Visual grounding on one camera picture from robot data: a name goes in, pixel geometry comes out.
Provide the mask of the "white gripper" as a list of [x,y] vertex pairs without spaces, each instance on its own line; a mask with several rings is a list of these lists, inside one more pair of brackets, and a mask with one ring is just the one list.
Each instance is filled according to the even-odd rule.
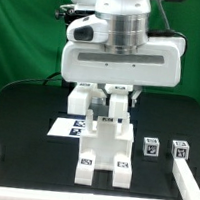
[[[101,44],[68,41],[62,52],[61,74],[67,82],[174,87],[180,82],[182,37],[154,37],[135,54],[105,52]],[[135,86],[131,106],[142,92]]]

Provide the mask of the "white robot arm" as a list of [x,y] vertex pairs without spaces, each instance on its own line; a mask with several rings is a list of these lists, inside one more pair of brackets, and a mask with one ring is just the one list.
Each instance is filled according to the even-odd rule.
[[74,1],[91,14],[68,25],[61,58],[64,80],[158,87],[180,82],[186,40],[170,27],[148,29],[152,0]]

